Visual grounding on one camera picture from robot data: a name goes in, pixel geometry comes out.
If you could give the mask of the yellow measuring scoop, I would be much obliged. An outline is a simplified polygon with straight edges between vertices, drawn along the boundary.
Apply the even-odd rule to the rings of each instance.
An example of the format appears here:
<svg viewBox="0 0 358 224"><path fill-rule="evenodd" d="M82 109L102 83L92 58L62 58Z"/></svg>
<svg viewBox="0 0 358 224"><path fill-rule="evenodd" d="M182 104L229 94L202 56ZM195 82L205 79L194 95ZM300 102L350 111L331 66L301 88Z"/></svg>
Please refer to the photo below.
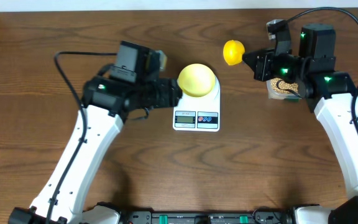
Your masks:
<svg viewBox="0 0 358 224"><path fill-rule="evenodd" d="M225 62L230 66L241 63L244 53L244 45L238 40L229 40L224 44L223 57Z"/></svg>

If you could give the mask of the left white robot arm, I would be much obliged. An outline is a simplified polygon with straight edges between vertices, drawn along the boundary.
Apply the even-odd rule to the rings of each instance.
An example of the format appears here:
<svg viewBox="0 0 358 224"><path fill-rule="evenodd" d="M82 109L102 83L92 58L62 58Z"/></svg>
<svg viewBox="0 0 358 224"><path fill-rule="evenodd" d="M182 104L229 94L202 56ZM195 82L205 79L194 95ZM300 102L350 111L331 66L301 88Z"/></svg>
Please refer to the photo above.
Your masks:
<svg viewBox="0 0 358 224"><path fill-rule="evenodd" d="M47 184L29 208L16 207L9 223L119 223L108 203L84 211L90 185L131 111L173 108L182 97L176 80L160 78L167 56L161 50L122 41L109 63L84 84L71 138Z"/></svg>

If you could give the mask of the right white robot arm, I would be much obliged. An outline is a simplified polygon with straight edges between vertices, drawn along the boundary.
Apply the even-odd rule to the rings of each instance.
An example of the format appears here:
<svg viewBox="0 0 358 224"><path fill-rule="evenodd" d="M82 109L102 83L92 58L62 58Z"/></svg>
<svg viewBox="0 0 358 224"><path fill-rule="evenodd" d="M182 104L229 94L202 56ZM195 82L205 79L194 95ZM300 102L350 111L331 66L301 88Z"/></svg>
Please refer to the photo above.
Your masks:
<svg viewBox="0 0 358 224"><path fill-rule="evenodd" d="M297 56L291 53L286 21L267 23L272 49L260 49L242 56L254 71L254 79L266 82L281 78L298 85L297 97L321 123L334 149L345 181L347 202L335 209L319 205L293 207L282 223L358 223L358 97L350 75L334 69L336 33L328 24L302 27Z"/></svg>

